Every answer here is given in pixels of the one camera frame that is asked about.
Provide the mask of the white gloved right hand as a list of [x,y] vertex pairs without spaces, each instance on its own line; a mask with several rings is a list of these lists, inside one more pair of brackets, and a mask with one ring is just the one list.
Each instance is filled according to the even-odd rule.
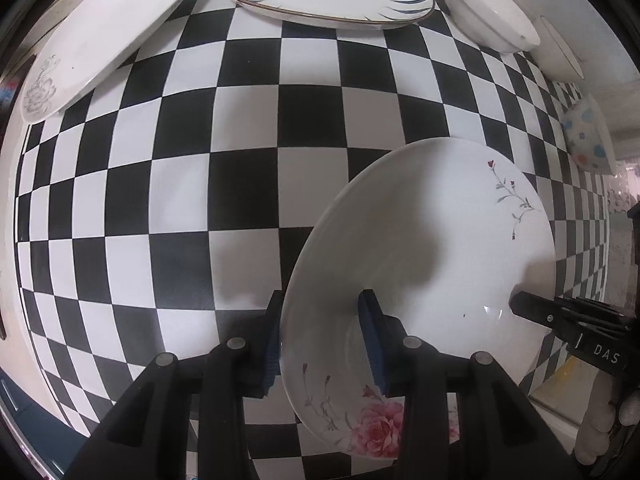
[[639,393],[628,396],[620,410],[611,403],[590,401],[585,419],[578,430],[574,455],[578,463],[591,466],[602,457],[611,444],[614,422],[623,427],[636,426],[639,422]]

